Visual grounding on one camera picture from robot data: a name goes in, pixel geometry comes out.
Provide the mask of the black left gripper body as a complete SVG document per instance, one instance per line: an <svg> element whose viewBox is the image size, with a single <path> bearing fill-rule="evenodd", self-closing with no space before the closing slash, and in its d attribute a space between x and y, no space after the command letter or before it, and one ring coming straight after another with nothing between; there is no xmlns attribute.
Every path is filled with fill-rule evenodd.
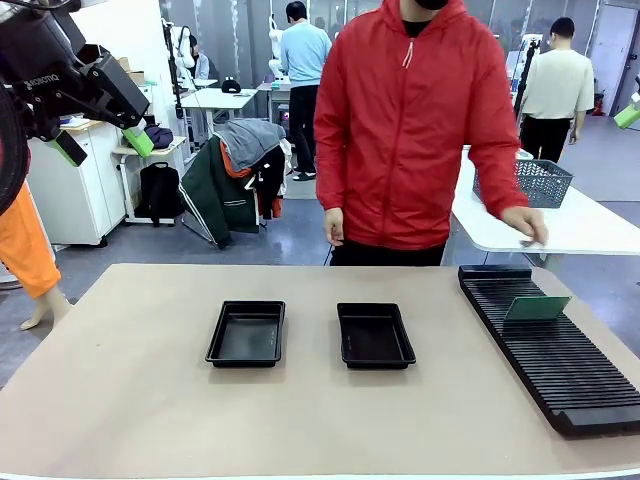
<svg viewBox="0 0 640 480"><path fill-rule="evenodd" d="M78 58L86 40L73 21L73 9L3 9L1 11L1 123L18 122L10 99L43 87L61 89L62 105L49 114L83 115L93 120L95 106L83 97L85 88Z"/></svg>

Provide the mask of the person's right hand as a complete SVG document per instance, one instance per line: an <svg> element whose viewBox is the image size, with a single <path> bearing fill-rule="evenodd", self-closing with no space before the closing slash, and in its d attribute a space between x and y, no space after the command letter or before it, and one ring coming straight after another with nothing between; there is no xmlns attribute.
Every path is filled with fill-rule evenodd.
<svg viewBox="0 0 640 480"><path fill-rule="evenodd" d="M344 242L344 217L341 208L327 209L324 212L324 231L327 241L333 247L339 247Z"/></svg>

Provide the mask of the person's left hand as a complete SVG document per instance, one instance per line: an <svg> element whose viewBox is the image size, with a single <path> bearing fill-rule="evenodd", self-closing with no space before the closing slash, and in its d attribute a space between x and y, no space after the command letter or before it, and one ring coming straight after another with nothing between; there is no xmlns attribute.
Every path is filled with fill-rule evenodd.
<svg viewBox="0 0 640 480"><path fill-rule="evenodd" d="M542 213L529 207L515 206L505 209L501 220L511 228L525 235L530 242L545 245L548 229Z"/></svg>

